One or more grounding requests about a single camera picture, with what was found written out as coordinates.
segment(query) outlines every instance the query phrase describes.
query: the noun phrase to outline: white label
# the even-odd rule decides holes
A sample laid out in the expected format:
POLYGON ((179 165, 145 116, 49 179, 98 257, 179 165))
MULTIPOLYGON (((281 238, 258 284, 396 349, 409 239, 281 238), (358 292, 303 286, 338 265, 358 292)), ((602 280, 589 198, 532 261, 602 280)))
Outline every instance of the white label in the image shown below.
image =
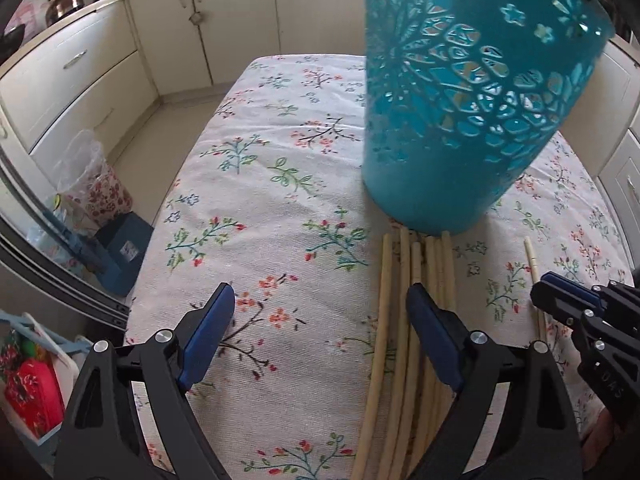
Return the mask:
POLYGON ((140 254, 140 251, 131 241, 127 241, 120 249, 120 254, 122 254, 128 262, 131 262, 140 254))

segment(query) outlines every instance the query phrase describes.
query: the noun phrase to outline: flower cutout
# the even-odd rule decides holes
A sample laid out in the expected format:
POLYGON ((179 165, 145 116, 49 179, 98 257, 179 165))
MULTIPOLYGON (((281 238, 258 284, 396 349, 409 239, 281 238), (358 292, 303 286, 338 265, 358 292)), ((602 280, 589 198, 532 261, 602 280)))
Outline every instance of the flower cutout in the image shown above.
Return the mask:
POLYGON ((521 10, 518 10, 515 5, 507 4, 506 7, 500 7, 500 12, 504 16, 505 22, 515 23, 516 25, 524 27, 526 15, 521 10))
POLYGON ((542 43, 547 44, 555 40, 554 30, 551 27, 545 27, 542 23, 539 23, 534 32, 536 37, 540 38, 542 43))
POLYGON ((566 36, 568 38, 575 38, 581 36, 589 30, 589 27, 584 23, 587 19, 587 15, 582 12, 582 2, 580 0, 564 0, 566 5, 558 0, 553 0, 554 7, 562 12, 563 16, 558 18, 558 21, 563 25, 567 25, 566 36))

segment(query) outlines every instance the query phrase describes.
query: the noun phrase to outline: baseboard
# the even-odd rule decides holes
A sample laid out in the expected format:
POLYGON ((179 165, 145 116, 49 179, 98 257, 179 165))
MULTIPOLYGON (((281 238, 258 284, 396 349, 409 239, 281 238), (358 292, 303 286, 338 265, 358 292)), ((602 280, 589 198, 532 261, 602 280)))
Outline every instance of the baseboard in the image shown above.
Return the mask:
POLYGON ((161 98, 156 99, 149 108, 147 108, 140 117, 136 119, 136 122, 127 130, 127 132, 122 136, 119 142, 115 145, 115 147, 109 152, 107 155, 107 162, 112 166, 115 165, 116 161, 120 158, 120 155, 127 149, 130 142, 133 138, 139 133, 142 129, 142 126, 146 124, 146 122, 151 118, 153 114, 158 111, 158 108, 162 105, 161 98))
POLYGON ((195 90, 185 90, 184 92, 176 92, 175 94, 167 94, 161 97, 162 104, 178 104, 186 101, 210 100, 212 97, 225 95, 233 83, 222 83, 206 88, 198 88, 195 90))
POLYGON ((595 183, 596 187, 598 188, 598 191, 602 195, 602 199, 604 200, 604 203, 607 206, 607 209, 609 210, 609 214, 613 218, 613 223, 616 225, 616 229, 620 233, 620 238, 622 239, 622 247, 625 250, 625 255, 629 263, 629 267, 631 267, 631 270, 634 270, 636 268, 636 265, 634 264, 633 258, 631 257, 631 249, 629 249, 629 243, 626 241, 625 230, 622 228, 622 224, 618 219, 618 213, 616 212, 616 209, 613 207, 613 203, 611 202, 611 199, 607 194, 607 190, 604 189, 604 186, 602 185, 602 181, 600 180, 600 178, 594 177, 593 182, 595 183))

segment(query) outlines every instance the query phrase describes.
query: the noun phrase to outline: red bag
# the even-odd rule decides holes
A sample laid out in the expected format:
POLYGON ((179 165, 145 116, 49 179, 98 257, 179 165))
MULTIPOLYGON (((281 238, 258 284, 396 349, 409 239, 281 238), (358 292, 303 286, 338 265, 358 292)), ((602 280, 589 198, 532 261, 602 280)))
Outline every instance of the red bag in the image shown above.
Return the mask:
POLYGON ((62 423, 65 405, 56 373, 36 359, 27 359, 9 377, 4 396, 37 438, 62 423))

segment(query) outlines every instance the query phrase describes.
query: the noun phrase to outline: copper kettle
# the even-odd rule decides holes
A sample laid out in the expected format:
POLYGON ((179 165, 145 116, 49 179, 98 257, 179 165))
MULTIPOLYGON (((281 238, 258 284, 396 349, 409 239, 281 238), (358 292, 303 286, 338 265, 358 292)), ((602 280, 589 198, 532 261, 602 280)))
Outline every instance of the copper kettle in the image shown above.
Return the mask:
POLYGON ((84 0, 49 0, 49 9, 45 15, 47 27, 59 22, 65 16, 84 7, 84 0))

